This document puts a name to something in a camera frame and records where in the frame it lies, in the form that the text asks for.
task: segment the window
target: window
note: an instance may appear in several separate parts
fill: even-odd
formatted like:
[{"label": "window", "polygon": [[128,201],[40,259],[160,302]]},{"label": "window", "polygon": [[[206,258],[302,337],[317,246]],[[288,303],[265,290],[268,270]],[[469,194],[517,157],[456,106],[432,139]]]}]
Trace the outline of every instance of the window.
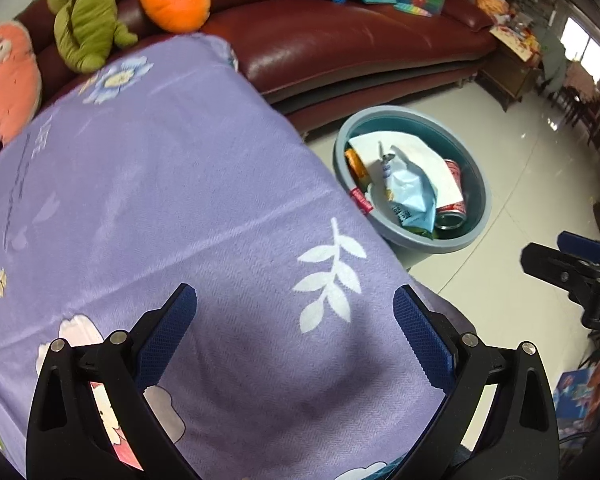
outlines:
[{"label": "window", "polygon": [[581,62],[593,81],[600,81],[600,46],[573,18],[567,20],[560,42],[567,59]]}]

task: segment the sofa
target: sofa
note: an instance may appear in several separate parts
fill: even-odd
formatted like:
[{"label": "sofa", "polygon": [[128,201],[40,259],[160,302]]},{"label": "sofa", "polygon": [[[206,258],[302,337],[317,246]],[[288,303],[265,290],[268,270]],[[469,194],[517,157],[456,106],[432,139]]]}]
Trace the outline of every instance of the sofa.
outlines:
[{"label": "sofa", "polygon": [[[360,108],[468,78],[496,45],[490,18],[468,0],[446,0],[432,18],[360,0],[211,2],[202,32],[232,44],[241,73],[301,134]],[[169,37],[138,0],[118,0],[118,10],[140,37],[133,50]],[[44,108],[87,76],[62,62],[46,0],[34,0],[16,19],[38,57]],[[112,59],[123,54],[114,51]]]}]

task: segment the pink toy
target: pink toy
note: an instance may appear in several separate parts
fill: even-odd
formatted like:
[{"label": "pink toy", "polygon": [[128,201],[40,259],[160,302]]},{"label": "pink toy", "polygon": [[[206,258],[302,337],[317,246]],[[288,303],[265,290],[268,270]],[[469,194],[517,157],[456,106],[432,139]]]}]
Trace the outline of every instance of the pink toy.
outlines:
[{"label": "pink toy", "polygon": [[42,79],[31,38],[19,22],[0,24],[0,140],[7,144],[36,114]]}]

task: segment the white tile floor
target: white tile floor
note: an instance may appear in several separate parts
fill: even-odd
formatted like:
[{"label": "white tile floor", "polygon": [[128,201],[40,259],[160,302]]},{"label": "white tile floor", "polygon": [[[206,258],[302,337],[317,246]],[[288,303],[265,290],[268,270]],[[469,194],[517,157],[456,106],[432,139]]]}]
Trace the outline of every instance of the white tile floor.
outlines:
[{"label": "white tile floor", "polygon": [[[487,228],[470,247],[431,256],[411,273],[458,307],[487,344],[536,343],[553,388],[564,370],[578,365],[587,330],[580,307],[563,291],[523,274],[518,261],[526,244],[555,247],[563,230],[600,239],[591,208],[600,198],[600,162],[582,124],[562,124],[562,113],[533,93],[504,113],[476,83],[404,105],[462,139],[486,174],[493,199]],[[310,142],[329,167],[334,136]],[[483,396],[467,433],[470,447],[493,391]]]}]

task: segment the gray trash can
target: gray trash can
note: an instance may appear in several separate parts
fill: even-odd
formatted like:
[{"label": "gray trash can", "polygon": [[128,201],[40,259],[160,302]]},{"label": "gray trash can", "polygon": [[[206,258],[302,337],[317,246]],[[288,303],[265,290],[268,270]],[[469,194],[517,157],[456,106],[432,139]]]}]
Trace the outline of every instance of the gray trash can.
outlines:
[{"label": "gray trash can", "polygon": [[433,118],[391,105],[366,108],[352,115],[340,128],[333,147],[333,169],[342,187],[349,192],[356,188],[344,157],[349,139],[377,131],[405,132],[420,137],[442,158],[456,161],[462,175],[467,218],[462,227],[445,233],[449,238],[430,240],[396,225],[378,209],[369,212],[368,220],[389,243],[401,263],[409,268],[431,254],[452,253],[470,245],[487,225],[491,194],[484,173],[466,146]]}]

